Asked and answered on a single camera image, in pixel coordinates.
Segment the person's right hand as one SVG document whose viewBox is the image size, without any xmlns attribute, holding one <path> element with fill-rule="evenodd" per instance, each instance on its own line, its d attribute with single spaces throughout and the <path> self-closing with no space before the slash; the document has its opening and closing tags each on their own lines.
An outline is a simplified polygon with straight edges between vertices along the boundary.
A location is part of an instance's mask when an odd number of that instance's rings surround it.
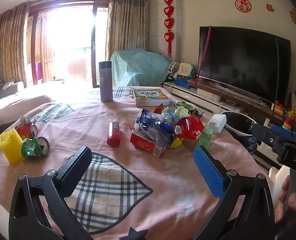
<svg viewBox="0 0 296 240">
<path fill-rule="evenodd" d="M 283 182 L 281 191 L 279 192 L 279 196 L 278 196 L 279 203 L 277 205 L 277 208 L 275 209 L 275 223 L 278 223 L 282 219 L 284 215 L 285 204 L 288 204 L 288 206 L 292 210 L 296 211 L 296 192 L 293 192 L 287 198 L 289 184 L 290 184 L 290 175 L 288 175 L 285 181 Z"/>
</svg>

